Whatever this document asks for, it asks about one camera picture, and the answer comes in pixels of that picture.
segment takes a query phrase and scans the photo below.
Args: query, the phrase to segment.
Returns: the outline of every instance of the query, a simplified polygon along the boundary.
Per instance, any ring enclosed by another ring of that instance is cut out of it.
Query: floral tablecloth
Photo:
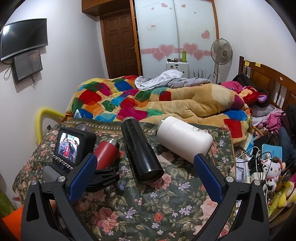
[[[150,185],[135,182],[122,143],[120,123],[90,119],[72,119],[56,125],[43,138],[17,175],[13,190],[23,202],[31,180],[42,178],[42,168],[52,161],[50,153],[56,144],[61,126],[73,127],[86,122],[97,134],[97,142],[113,137],[120,143],[120,181],[95,193],[85,192],[75,206],[87,226],[99,240],[119,241],[190,241],[209,219],[217,203],[212,202],[194,171],[193,165],[159,145],[155,125],[141,123],[149,143],[165,170]],[[194,125],[213,136],[214,143],[207,155],[224,175],[235,177],[234,152],[228,128]],[[229,231],[235,212],[221,235]]]

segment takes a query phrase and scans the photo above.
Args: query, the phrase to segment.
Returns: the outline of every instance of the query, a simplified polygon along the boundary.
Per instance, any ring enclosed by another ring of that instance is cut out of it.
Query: gray pillow
[[[260,117],[268,115],[276,108],[273,105],[269,104],[267,107],[259,107],[257,105],[253,105],[251,109],[253,111],[252,116]]]

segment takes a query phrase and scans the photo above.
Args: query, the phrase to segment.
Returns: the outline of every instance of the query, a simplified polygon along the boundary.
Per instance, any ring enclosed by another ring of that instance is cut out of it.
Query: white checkered cloth
[[[147,81],[147,78],[143,76],[139,76],[135,80],[135,86],[139,90],[143,90],[143,91],[150,90],[158,86],[164,81],[168,81],[174,78],[181,78],[182,75],[183,75],[182,72],[175,69],[170,69],[170,70],[164,71],[160,76],[156,77],[155,79],[151,79],[148,81]]]

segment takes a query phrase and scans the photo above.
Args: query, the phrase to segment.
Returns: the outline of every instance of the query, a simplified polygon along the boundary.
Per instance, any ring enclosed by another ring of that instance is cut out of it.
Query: camera screen
[[[59,141],[58,154],[75,163],[79,142],[78,137],[63,132]]]

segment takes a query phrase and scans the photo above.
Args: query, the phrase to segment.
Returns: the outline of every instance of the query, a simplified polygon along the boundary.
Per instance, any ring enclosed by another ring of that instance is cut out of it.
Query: yellow foam pipe
[[[37,114],[36,114],[36,122],[35,122],[35,128],[36,128],[36,135],[37,135],[37,145],[40,145],[42,141],[42,116],[44,114],[49,115],[52,117],[51,119],[56,119],[56,118],[64,118],[65,115],[62,114],[61,112],[58,112],[56,110],[50,109],[48,107],[41,107]]]

